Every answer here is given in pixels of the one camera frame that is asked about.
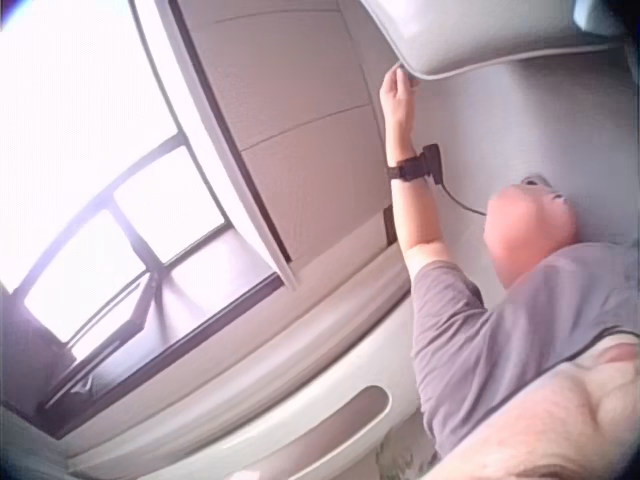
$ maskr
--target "gray t-shirt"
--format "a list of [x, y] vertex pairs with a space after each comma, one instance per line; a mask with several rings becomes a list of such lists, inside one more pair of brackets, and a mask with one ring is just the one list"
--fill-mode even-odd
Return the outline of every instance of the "gray t-shirt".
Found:
[[414, 370], [425, 428], [440, 456], [558, 363], [608, 334], [640, 334], [633, 248], [564, 248], [490, 311], [478, 287], [450, 262], [423, 267], [412, 290]]

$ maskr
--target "cord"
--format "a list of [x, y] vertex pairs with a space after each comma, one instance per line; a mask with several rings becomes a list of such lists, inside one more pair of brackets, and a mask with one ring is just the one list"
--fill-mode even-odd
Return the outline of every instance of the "cord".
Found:
[[454, 197], [453, 195], [451, 195], [451, 193], [449, 192], [449, 190], [447, 190], [447, 187], [444, 184], [444, 181], [440, 184], [440, 186], [442, 187], [442, 190], [444, 190], [444, 193], [446, 193], [449, 198], [451, 200], [453, 200], [460, 208], [462, 208], [463, 210], [466, 210], [467, 212], [471, 212], [471, 213], [475, 213], [476, 215], [480, 215], [482, 217], [486, 217], [487, 214], [480, 211], [480, 210], [476, 210], [475, 208], [471, 208], [471, 207], [467, 207], [464, 203], [462, 203], [460, 200], [458, 200], [456, 197]]

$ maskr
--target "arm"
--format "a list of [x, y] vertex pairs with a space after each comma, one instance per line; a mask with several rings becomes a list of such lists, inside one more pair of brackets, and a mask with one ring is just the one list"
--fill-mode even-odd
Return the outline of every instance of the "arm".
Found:
[[[387, 163], [395, 166], [416, 154], [411, 142], [415, 110], [413, 91], [402, 68], [394, 67], [385, 75], [380, 101], [385, 119]], [[411, 279], [434, 260], [450, 260], [426, 179], [392, 180], [391, 198], [398, 243]]]

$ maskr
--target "fingers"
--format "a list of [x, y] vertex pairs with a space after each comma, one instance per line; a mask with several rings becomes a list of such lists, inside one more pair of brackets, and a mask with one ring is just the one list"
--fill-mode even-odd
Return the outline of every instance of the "fingers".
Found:
[[395, 93], [398, 90], [396, 71], [398, 70], [398, 66], [394, 65], [384, 76], [384, 80], [382, 81], [382, 87], [380, 87], [380, 92], [382, 93]]
[[396, 70], [396, 85], [398, 88], [398, 96], [408, 98], [411, 96], [411, 84], [409, 75], [403, 68]]

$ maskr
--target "wrist strap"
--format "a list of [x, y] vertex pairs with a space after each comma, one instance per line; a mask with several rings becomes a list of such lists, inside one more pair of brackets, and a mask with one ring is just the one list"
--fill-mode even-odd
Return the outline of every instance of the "wrist strap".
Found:
[[402, 160], [395, 167], [387, 167], [387, 176], [390, 180], [399, 179], [405, 182], [430, 176], [436, 185], [440, 185], [442, 183], [440, 147], [437, 143], [423, 147], [419, 155]]

